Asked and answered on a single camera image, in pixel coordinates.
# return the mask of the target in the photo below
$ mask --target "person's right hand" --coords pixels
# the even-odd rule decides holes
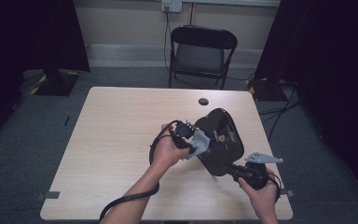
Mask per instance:
[[[268,181],[267,185],[259,190],[253,189],[243,178],[239,178],[241,188],[248,194],[252,207],[262,224],[278,223],[275,214],[275,203],[277,187],[272,181]]]
[[[170,130],[172,129],[173,127],[169,127],[161,135],[162,137],[159,139],[153,154],[152,165],[158,166],[162,170],[168,170],[171,166],[174,166],[190,151],[189,147],[182,149],[176,147],[170,134]]]

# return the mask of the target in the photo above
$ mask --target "black stand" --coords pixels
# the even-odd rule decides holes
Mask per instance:
[[[44,69],[45,77],[33,89],[34,95],[69,96],[78,79],[78,73]]]
[[[282,88],[268,80],[250,80],[246,83],[255,101],[287,102]]]

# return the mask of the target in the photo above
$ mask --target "chair seat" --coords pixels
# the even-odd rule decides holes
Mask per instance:
[[[224,73],[224,60],[225,52],[222,49],[180,44],[174,67],[177,70],[222,75]]]

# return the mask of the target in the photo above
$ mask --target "fingers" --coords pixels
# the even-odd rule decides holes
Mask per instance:
[[[254,190],[242,177],[238,178],[241,188],[247,193],[250,194]]]
[[[275,174],[272,170],[270,170],[268,167],[266,167],[266,171],[268,173],[268,176],[272,179],[275,179]]]

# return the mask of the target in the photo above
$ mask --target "white wall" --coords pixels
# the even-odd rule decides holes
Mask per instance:
[[[166,16],[159,1],[74,0],[86,44],[163,46]],[[182,13],[170,13],[171,29],[190,23],[234,33],[238,49],[262,49],[276,7],[183,3]]]

